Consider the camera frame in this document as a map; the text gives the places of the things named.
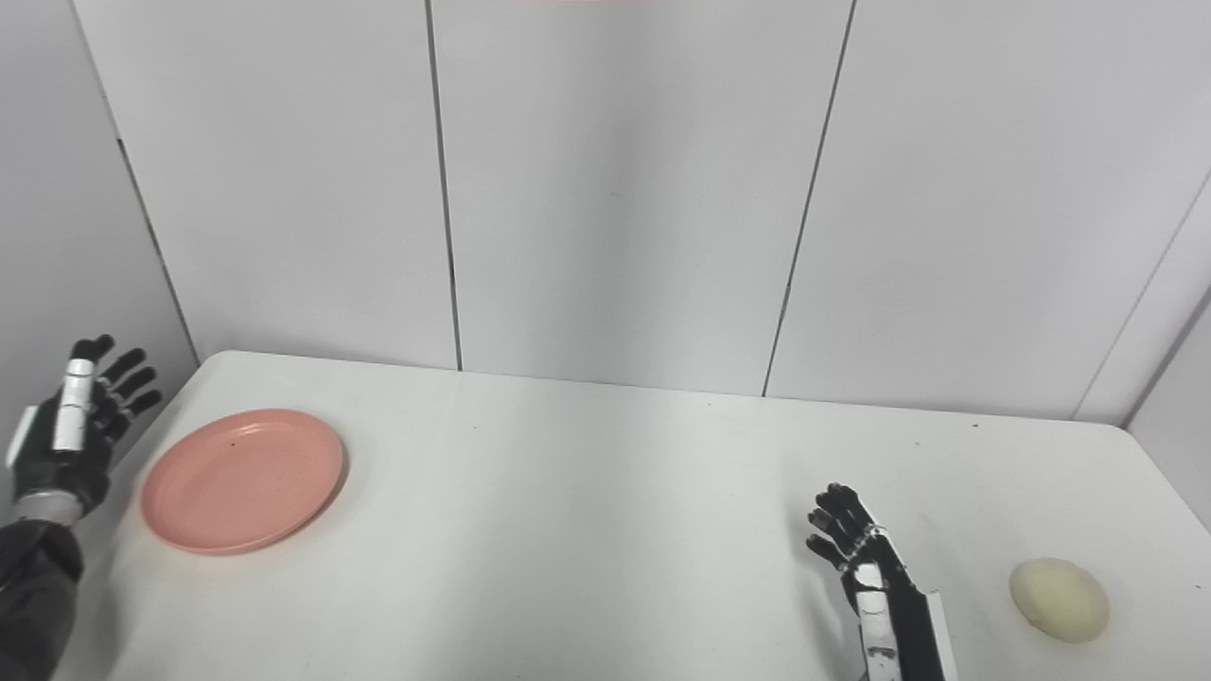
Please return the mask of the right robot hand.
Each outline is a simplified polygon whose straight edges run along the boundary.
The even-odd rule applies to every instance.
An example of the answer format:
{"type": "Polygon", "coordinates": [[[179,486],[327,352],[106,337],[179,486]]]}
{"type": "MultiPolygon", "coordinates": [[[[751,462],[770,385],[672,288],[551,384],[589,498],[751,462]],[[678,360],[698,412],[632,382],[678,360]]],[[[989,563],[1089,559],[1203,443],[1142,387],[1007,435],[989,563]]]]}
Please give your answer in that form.
{"type": "Polygon", "coordinates": [[[830,563],[859,619],[865,680],[955,680],[939,591],[925,593],[846,483],[832,482],[808,514],[805,546],[830,563]]]}

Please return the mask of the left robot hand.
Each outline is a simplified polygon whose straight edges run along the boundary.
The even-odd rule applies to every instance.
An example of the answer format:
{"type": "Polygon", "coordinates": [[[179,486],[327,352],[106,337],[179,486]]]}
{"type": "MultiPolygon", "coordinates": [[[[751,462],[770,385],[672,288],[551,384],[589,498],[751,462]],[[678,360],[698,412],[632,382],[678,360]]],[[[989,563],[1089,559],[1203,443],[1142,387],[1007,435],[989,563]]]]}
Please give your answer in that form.
{"type": "Polygon", "coordinates": [[[94,513],[110,491],[117,443],[163,401],[147,349],[109,361],[114,348],[109,334],[78,340],[56,391],[19,418],[6,453],[19,520],[71,526],[94,513]]]}

